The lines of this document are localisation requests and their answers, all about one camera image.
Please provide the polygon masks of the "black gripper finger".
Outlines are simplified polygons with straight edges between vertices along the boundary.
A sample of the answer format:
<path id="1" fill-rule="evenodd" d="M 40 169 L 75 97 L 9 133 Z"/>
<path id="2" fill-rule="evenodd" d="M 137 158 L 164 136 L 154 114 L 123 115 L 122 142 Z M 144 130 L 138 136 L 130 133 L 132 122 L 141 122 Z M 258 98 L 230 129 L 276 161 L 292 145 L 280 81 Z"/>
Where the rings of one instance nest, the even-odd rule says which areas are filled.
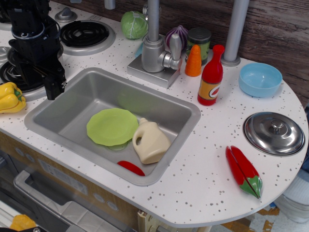
<path id="1" fill-rule="evenodd" d="M 48 100 L 55 100 L 64 92 L 67 81 L 64 74 L 48 75 L 43 79 L 46 96 Z"/>

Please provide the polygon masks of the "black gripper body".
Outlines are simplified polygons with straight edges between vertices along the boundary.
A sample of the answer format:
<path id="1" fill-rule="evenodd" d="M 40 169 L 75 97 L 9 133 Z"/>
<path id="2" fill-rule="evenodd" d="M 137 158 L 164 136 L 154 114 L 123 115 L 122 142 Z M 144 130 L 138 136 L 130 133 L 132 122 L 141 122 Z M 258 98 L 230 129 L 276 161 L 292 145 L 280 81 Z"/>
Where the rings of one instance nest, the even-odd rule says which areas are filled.
<path id="1" fill-rule="evenodd" d="M 62 47 L 58 38 L 11 39 L 9 45 L 18 64 L 21 63 L 21 59 L 38 64 L 51 57 L 62 58 Z"/>

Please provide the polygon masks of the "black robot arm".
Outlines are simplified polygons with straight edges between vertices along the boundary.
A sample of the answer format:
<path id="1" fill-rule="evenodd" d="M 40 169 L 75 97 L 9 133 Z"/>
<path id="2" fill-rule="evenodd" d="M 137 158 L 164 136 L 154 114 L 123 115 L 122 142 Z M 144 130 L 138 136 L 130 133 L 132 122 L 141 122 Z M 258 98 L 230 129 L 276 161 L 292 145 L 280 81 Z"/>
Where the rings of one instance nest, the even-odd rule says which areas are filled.
<path id="1" fill-rule="evenodd" d="M 1 11 L 8 15 L 13 39 L 10 60 L 30 87 L 44 86 L 47 98 L 54 100 L 67 84 L 59 61 L 61 51 L 58 23 L 48 14 L 47 0 L 2 0 Z"/>

